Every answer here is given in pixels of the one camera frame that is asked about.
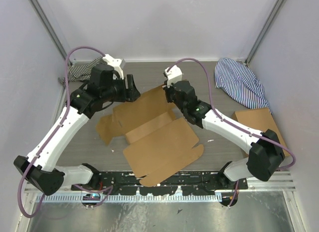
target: wooden table surface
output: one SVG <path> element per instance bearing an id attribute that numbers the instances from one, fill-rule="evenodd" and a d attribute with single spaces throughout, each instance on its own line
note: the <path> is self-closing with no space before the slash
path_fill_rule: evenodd
<path id="1" fill-rule="evenodd" d="M 163 84 L 164 76 L 162 72 L 171 64 L 171 62 L 131 62 L 125 65 L 124 73 L 134 75 L 135 84 L 140 93 L 143 93 Z M 216 62 L 205 62 L 204 65 L 210 73 L 215 107 L 226 116 L 231 116 L 236 110 L 246 109 L 221 89 L 215 88 L 213 75 Z M 195 88 L 197 97 L 209 103 L 207 80 L 201 67 L 195 62 L 182 62 L 179 67 L 183 72 L 183 78 L 189 80 L 190 84 Z M 80 84 L 78 82 L 71 83 L 71 91 Z M 100 117 L 112 113 L 112 108 L 113 106 L 96 113 L 79 130 L 62 153 L 57 165 L 77 166 L 82 163 L 88 163 L 101 171 L 130 170 L 130 166 L 123 155 L 123 149 L 128 146 L 124 136 L 113 138 L 110 145 L 106 146 L 95 130 Z M 178 110 L 175 112 L 177 117 L 181 116 Z M 243 158 L 239 147 L 220 135 L 194 125 L 191 125 L 191 127 L 205 149 L 202 157 L 187 166 L 185 170 L 220 170 L 228 161 L 236 161 Z"/>

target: floor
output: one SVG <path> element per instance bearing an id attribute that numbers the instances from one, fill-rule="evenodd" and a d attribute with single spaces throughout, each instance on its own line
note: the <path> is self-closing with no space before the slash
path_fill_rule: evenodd
<path id="1" fill-rule="evenodd" d="M 219 202 L 44 203 L 28 232 L 293 232 L 282 192 L 241 192 L 228 209 Z"/>
<path id="2" fill-rule="evenodd" d="M 125 65 L 124 73 L 134 75 L 136 86 L 143 93 L 163 84 L 162 72 L 171 64 L 171 62 L 131 62 Z M 213 75 L 216 62 L 205 62 L 204 65 L 211 73 L 210 80 L 214 85 Z M 195 88 L 198 98 L 209 102 L 207 80 L 201 67 L 195 62 L 182 62 L 179 67 L 184 74 L 183 78 L 189 80 Z M 72 83 L 70 86 L 72 91 L 80 86 L 80 83 Z M 212 94 L 215 107 L 227 116 L 231 116 L 236 110 L 246 109 L 221 89 L 213 87 Z M 175 112 L 177 116 L 181 116 L 178 110 Z M 112 113 L 112 107 L 96 113 L 80 129 L 61 155 L 58 161 L 59 166 L 77 166 L 89 163 L 101 171 L 130 170 L 122 153 L 128 145 L 125 138 L 123 136 L 114 138 L 110 145 L 106 146 L 95 130 L 100 117 L 110 113 Z M 242 151 L 223 137 L 193 125 L 191 127 L 200 138 L 200 143 L 204 145 L 205 150 L 203 156 L 186 167 L 185 170 L 219 170 L 227 162 L 243 158 Z"/>

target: black metal plate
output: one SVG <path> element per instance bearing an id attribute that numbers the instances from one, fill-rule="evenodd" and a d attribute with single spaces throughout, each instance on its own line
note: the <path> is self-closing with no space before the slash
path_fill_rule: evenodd
<path id="1" fill-rule="evenodd" d="M 223 188 L 217 182 L 216 171 L 184 171 L 178 172 L 175 175 L 167 178 L 160 183 L 160 186 L 144 187 L 140 184 L 133 172 L 101 172 L 102 185 L 104 188 L 113 186 L 111 195 L 126 195 L 132 196 L 136 194 L 139 188 L 140 194 L 146 196 L 148 193 L 154 196 L 173 195 L 178 186 L 181 186 L 184 196 L 194 195 L 214 195 L 215 190 L 233 190 L 235 183 L 228 188 Z M 247 180 L 239 180 L 238 189 L 245 190 L 248 188 Z M 78 191 L 79 189 L 72 186 L 71 190 Z"/>

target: folded cloth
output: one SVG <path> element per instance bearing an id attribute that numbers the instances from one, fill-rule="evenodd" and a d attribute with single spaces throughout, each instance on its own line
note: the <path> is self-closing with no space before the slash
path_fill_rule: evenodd
<path id="1" fill-rule="evenodd" d="M 78 66 L 69 66 L 68 71 L 68 79 L 70 81 L 86 81 L 90 79 L 91 70 L 92 68 L 99 63 L 107 64 L 103 59 L 103 57 L 100 56 L 98 58 L 95 58 L 93 61 L 84 64 L 84 65 L 78 65 Z M 63 85 L 65 88 L 65 77 L 58 78 L 58 81 Z"/>
<path id="2" fill-rule="evenodd" d="M 247 66 L 232 59 L 220 59 L 215 68 L 216 87 L 250 108 L 269 108 L 264 87 Z"/>

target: brown cardboard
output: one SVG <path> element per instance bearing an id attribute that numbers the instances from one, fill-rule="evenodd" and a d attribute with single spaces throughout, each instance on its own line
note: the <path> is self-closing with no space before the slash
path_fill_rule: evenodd
<path id="1" fill-rule="evenodd" d="M 203 145 L 185 119 L 176 119 L 175 105 L 167 103 L 161 86 L 147 91 L 135 102 L 122 103 L 96 126 L 108 145 L 124 135 L 129 146 L 123 153 L 144 186 L 155 186 L 197 160 Z"/>
<path id="2" fill-rule="evenodd" d="M 284 142 L 284 139 L 268 108 L 235 111 L 232 115 L 232 119 L 247 127 L 261 130 L 263 132 L 267 131 L 267 129 L 273 130 L 277 133 L 280 144 L 286 146 L 286 143 Z M 284 153 L 285 156 L 290 155 L 285 150 Z"/>

